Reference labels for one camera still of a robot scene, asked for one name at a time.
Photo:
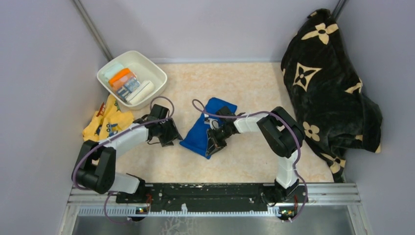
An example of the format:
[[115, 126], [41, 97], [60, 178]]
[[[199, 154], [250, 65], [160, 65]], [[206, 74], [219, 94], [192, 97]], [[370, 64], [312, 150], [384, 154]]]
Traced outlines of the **rabbit print striped towel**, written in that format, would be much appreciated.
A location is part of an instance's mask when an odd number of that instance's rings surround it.
[[129, 78], [115, 93], [123, 101], [127, 101], [133, 91], [140, 86], [140, 82], [136, 78]]

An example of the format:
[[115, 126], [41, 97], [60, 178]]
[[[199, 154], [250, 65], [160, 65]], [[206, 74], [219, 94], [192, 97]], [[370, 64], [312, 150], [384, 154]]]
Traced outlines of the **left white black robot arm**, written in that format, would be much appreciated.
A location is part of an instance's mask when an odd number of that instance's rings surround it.
[[116, 171], [117, 158], [138, 144], [157, 138], [162, 147], [182, 140], [172, 118], [134, 121], [126, 130], [103, 141], [85, 141], [80, 149], [71, 179], [80, 190], [99, 194], [123, 192], [134, 202], [142, 202], [147, 195], [145, 181], [138, 176]]

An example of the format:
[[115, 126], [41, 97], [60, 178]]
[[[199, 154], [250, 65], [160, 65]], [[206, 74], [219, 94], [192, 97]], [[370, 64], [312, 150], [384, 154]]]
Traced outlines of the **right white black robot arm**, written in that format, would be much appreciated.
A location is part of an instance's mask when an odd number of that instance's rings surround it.
[[263, 135], [271, 150], [279, 156], [276, 174], [276, 197], [288, 202], [294, 195], [299, 178], [294, 170], [294, 163], [302, 146], [304, 129], [282, 108], [276, 107], [271, 112], [256, 115], [235, 115], [224, 106], [219, 109], [215, 121], [207, 129], [206, 156], [222, 150], [227, 146], [226, 139], [235, 134], [258, 132]]

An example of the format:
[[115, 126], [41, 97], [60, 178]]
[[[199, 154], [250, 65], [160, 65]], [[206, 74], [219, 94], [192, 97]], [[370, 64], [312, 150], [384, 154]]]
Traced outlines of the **blue towel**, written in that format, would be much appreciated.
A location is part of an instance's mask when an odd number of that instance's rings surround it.
[[[229, 103], [227, 101], [221, 100], [216, 97], [212, 97], [208, 100], [205, 105], [206, 111], [211, 114], [215, 114], [222, 107], [227, 106], [232, 113], [235, 113], [237, 110], [237, 105]], [[183, 141], [180, 141], [179, 144], [194, 152], [206, 159], [210, 159], [211, 155], [206, 155], [206, 150], [208, 147], [208, 135], [207, 130], [210, 128], [209, 123], [205, 123], [205, 114], [201, 114], [197, 119], [195, 124], [187, 133], [187, 136]]]

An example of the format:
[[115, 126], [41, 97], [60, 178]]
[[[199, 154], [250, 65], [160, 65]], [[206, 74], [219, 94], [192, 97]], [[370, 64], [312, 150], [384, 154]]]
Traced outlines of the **cream white towel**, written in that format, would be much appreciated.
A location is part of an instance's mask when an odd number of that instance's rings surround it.
[[155, 85], [150, 80], [143, 81], [137, 89], [130, 93], [126, 101], [130, 105], [138, 105], [153, 93]]

